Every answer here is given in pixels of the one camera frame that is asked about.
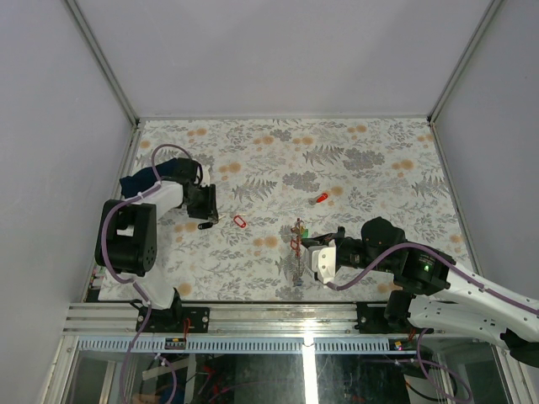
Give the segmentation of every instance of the wire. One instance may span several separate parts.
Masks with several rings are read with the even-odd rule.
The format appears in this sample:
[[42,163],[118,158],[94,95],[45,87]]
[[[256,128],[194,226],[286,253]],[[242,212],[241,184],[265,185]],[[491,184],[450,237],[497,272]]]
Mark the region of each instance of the wire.
[[[421,370],[423,371],[423,375],[424,377],[427,378],[427,380],[429,381],[429,383],[435,388],[436,391],[438,391],[443,397],[445,398],[448,398],[450,400],[453,400],[453,401],[456,401],[456,402],[472,402],[473,401],[473,394],[472,394],[472,389],[470,389],[470,386],[466,384],[466,382],[461,378],[461,376],[451,370],[451,369],[448,369],[446,368],[444,365],[442,364],[437,364],[436,362],[431,362],[429,360],[424,360],[424,359],[421,359],[421,342],[423,340],[423,336],[425,335],[425,333],[429,331],[429,328],[425,328],[420,334],[419,334],[419,337],[418,337],[418,346],[417,346],[417,355],[418,355],[418,362],[419,362],[419,367],[421,368]],[[447,372],[449,375],[453,375],[455,377],[455,380],[458,380],[459,383],[461,383],[463,386],[464,386],[464,389],[466,390],[466,393],[468,395],[468,398],[467,399],[461,399],[461,398],[456,398],[449,394],[447,394],[443,388],[439,387],[435,380],[432,378],[431,375],[429,375],[429,372],[427,371],[427,369],[424,367],[426,364],[429,364],[430,366],[435,366],[437,368],[439,368],[440,370],[444,370],[445,372]]]
[[[453,375],[449,375],[449,378],[451,379],[451,385],[453,386],[453,396],[456,396],[458,387],[456,386],[456,380],[453,377]],[[417,391],[414,389],[412,385],[410,385],[408,382],[406,382],[406,386],[413,391],[415,394],[417,394],[420,397],[423,397],[425,400],[433,401],[433,402],[446,402],[445,398],[438,398],[438,397],[429,397],[425,394],[423,394],[421,391]]]
[[526,306],[526,305],[523,305],[522,303],[520,303],[520,302],[518,302],[516,300],[513,300],[513,299],[511,299],[511,298],[509,298],[509,297],[507,297],[505,295],[502,295],[499,292],[496,292],[495,290],[491,290],[489,287],[486,287],[485,284],[479,282],[478,280],[476,280],[472,276],[469,276],[464,271],[460,270],[455,265],[453,265],[452,263],[447,261],[441,255],[439,255],[438,253],[432,251],[430,248],[422,246],[421,244],[416,244],[414,242],[403,242],[401,244],[398,244],[396,246],[388,248],[386,251],[384,251],[382,254],[380,254],[378,257],[376,257],[376,259],[374,261],[372,261],[372,263],[370,263],[367,266],[367,268],[365,268],[363,271],[361,271],[360,274],[358,274],[355,278],[353,278],[347,284],[336,285],[336,284],[334,284],[332,282],[327,282],[325,285],[328,286],[330,289],[337,290],[337,291],[347,290],[348,288],[351,288],[352,286],[354,286],[355,284],[360,282],[363,278],[365,278],[365,276],[370,271],[372,271],[372,269],[374,269],[381,261],[383,261],[388,255],[393,254],[394,252],[396,252],[398,250],[402,250],[403,248],[415,248],[417,250],[421,250],[421,251],[423,251],[425,253],[428,253],[430,256],[436,258],[438,261],[443,263],[446,267],[448,267],[453,272],[455,272],[457,275],[459,275],[460,277],[467,280],[470,284],[473,284],[473,285],[477,286],[480,290],[484,290],[488,294],[490,294],[490,295],[492,295],[492,296],[504,301],[505,303],[508,303],[508,304],[514,306],[514,307],[518,307],[521,310],[528,311],[528,312],[532,313],[535,316],[539,316],[539,310],[534,309],[534,308],[529,307],[529,306]]
[[424,399],[427,400],[427,401],[433,401],[433,402],[446,402],[446,399],[445,399],[445,398],[438,398],[438,397],[429,397],[429,396],[426,396],[426,395],[423,394],[422,392],[415,390],[415,389],[412,387],[412,385],[410,385],[408,382],[406,382],[406,386],[407,386],[411,391],[413,391],[415,394],[417,394],[418,396],[424,398]]
[[[109,211],[107,216],[105,216],[104,221],[103,221],[103,227],[101,229],[101,253],[103,255],[103,260],[104,260],[105,267],[109,271],[110,276],[112,276],[114,278],[114,280],[116,282],[120,283],[120,284],[133,284],[133,288],[135,288],[135,290],[141,295],[142,299],[146,302],[147,308],[148,308],[146,316],[144,317],[144,321],[142,322],[141,326],[139,327],[138,332],[135,334],[135,336],[133,337],[133,339],[129,343],[129,346],[127,347],[127,352],[125,353],[125,359],[124,359],[124,361],[123,361],[123,363],[121,365],[121,370],[120,370],[120,395],[121,395],[121,399],[124,402],[124,404],[128,404],[127,399],[125,398],[125,372],[127,370],[127,364],[129,363],[129,359],[131,357],[131,351],[135,347],[136,340],[140,337],[141,333],[144,331],[144,329],[146,327],[146,324],[150,320],[150,314],[152,313],[152,303],[151,303],[148,295],[146,294],[146,292],[144,292],[144,290],[141,288],[141,286],[134,279],[121,278],[114,271],[112,263],[110,262],[110,259],[109,259],[109,250],[107,248],[107,231],[109,229],[109,224],[110,224],[110,221],[112,220],[112,217],[116,214],[116,212],[118,212],[118,210],[120,210],[121,208],[123,208],[123,207],[125,207],[127,205],[131,205],[131,204],[133,204],[135,202],[138,202],[139,200],[141,200],[143,198],[146,198],[148,195],[151,195],[154,192],[157,192],[161,188],[161,177],[159,176],[159,173],[157,172],[157,168],[155,166],[155,156],[156,156],[157,152],[159,150],[163,149],[164,147],[177,148],[177,149],[181,150],[182,152],[184,152],[189,159],[191,159],[191,160],[193,159],[193,157],[181,146],[173,145],[173,144],[170,144],[170,143],[165,143],[165,144],[157,146],[153,150],[153,153],[152,153],[152,170],[153,170],[153,173],[155,174],[155,178],[156,178],[157,182],[151,188],[147,189],[144,192],[139,193],[137,196],[134,196],[133,198],[126,199],[126,200],[120,202],[119,204],[115,205]],[[173,389],[172,389],[172,393],[170,395],[170,398],[168,399],[168,401],[166,403],[166,404],[170,404],[170,403],[172,403],[172,401],[174,399],[174,395],[176,394],[176,389],[177,389],[177,386],[178,386],[178,380],[176,378],[176,373],[174,371],[174,368],[172,367],[170,362],[168,362],[161,355],[158,355],[157,358],[159,358],[161,360],[162,364],[166,364],[172,370]]]
[[191,328],[191,319],[185,318],[184,319],[184,341],[185,341],[185,348],[187,348],[187,335],[189,334],[189,329]]
[[162,145],[157,146],[155,149],[153,149],[153,152],[152,152],[152,170],[153,170],[153,174],[155,175],[155,178],[157,179],[157,181],[161,181],[161,176],[159,175],[159,173],[157,172],[157,168],[155,167],[155,156],[157,155],[157,152],[159,152],[164,147],[172,147],[174,149],[179,149],[183,153],[185,153],[185,155],[190,160],[193,160],[193,157],[182,146],[174,145],[172,143],[163,143]]

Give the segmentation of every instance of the patterned mat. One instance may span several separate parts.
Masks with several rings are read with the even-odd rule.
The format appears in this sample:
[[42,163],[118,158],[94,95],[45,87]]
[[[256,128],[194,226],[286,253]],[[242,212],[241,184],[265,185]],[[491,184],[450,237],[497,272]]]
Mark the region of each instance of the patterned mat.
[[[369,120],[153,120],[146,122],[132,172],[150,164],[154,147],[185,146],[208,167],[217,187],[219,224],[172,210],[158,222],[154,270],[187,300],[385,300],[396,286],[371,273],[355,287],[322,287],[290,247],[300,217],[309,236],[346,228],[360,237],[362,224],[382,216],[411,241],[429,244],[469,265],[455,209],[433,136],[422,119]],[[159,161],[178,155],[165,150]],[[310,205],[322,192],[329,197]],[[244,229],[232,218],[241,215]],[[356,270],[342,268],[335,283]],[[131,286],[106,277],[100,300],[136,298]]]

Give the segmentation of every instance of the white wall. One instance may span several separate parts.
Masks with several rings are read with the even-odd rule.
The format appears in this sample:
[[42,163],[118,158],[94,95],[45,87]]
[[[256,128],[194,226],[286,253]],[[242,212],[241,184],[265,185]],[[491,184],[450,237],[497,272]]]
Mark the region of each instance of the white wall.
[[59,0],[0,6],[0,399],[35,402],[129,125]]
[[489,0],[79,0],[140,116],[427,115]]
[[539,299],[537,21],[538,1],[505,2],[437,126],[483,271]]

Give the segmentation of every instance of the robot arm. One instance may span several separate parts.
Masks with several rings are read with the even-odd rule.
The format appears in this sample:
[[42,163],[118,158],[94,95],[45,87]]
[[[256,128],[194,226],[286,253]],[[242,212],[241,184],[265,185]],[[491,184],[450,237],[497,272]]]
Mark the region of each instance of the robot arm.
[[[187,158],[176,158],[167,164],[173,167],[172,174],[154,185],[155,192],[114,213],[106,231],[106,245],[113,270],[122,274],[123,279],[135,280],[157,310],[167,310],[179,300],[174,287],[167,284],[161,272],[155,268],[157,220],[169,210],[185,206],[189,217],[218,222],[216,186],[201,185],[201,165]],[[143,177],[139,174],[141,172],[130,178],[130,191],[140,194],[146,191],[147,194],[147,181],[138,181]],[[95,260],[102,266],[105,265],[101,247],[104,220],[120,203],[120,200],[111,199],[104,204],[95,248]]]
[[[340,227],[336,233],[302,239],[302,245],[315,278],[337,289],[333,281],[341,266],[365,268],[388,248],[406,241],[403,230],[378,217],[363,225],[361,240],[346,237]],[[394,283],[403,290],[392,292],[383,311],[372,310],[362,317],[365,322],[383,317],[374,318],[374,323],[385,327],[376,330],[364,323],[360,330],[406,332],[417,327],[458,332],[509,349],[514,358],[539,367],[539,301],[475,274],[442,252],[429,250],[455,265],[460,274],[416,248],[393,252],[375,270],[392,273]]]

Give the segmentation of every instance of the red object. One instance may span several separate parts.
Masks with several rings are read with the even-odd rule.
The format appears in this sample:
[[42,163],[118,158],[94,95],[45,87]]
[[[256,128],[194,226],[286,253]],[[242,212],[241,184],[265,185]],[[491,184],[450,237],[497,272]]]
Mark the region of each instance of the red object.
[[292,238],[290,240],[290,247],[292,247],[292,250],[297,250],[299,248],[299,244],[297,243],[297,240],[295,238]]
[[321,194],[321,195],[319,195],[319,196],[317,197],[317,204],[319,204],[320,202],[326,200],[327,198],[328,198],[328,194],[326,194],[326,193],[324,192],[323,194]]
[[247,227],[247,222],[240,215],[235,215],[233,220],[234,220],[234,223],[236,223],[242,229]]

